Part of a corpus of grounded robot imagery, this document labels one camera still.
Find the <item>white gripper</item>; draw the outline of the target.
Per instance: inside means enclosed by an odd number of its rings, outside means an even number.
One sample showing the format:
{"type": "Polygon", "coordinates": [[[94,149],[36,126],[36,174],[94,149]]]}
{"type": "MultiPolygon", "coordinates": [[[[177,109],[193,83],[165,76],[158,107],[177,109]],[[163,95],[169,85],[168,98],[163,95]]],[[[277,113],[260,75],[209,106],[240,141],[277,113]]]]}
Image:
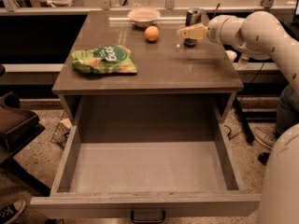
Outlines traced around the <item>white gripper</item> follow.
{"type": "Polygon", "coordinates": [[[207,38],[217,44],[238,46],[242,45],[244,38],[241,34],[241,27],[244,19],[236,16],[220,15],[207,24],[196,23],[177,30],[177,35],[184,39],[202,40],[207,38]]]}

